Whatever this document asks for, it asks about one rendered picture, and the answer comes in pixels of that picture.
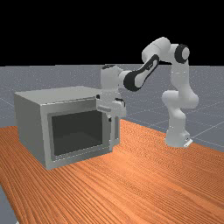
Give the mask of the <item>grey microwave oven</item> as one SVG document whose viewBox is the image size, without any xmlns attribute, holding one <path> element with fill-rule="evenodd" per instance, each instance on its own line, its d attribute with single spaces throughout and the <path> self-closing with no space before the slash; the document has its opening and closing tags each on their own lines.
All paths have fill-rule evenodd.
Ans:
<svg viewBox="0 0 224 224">
<path fill-rule="evenodd" d="M 96 108 L 91 87 L 16 92 L 19 141 L 47 169 L 110 153 L 120 143 L 120 121 Z"/>
</svg>

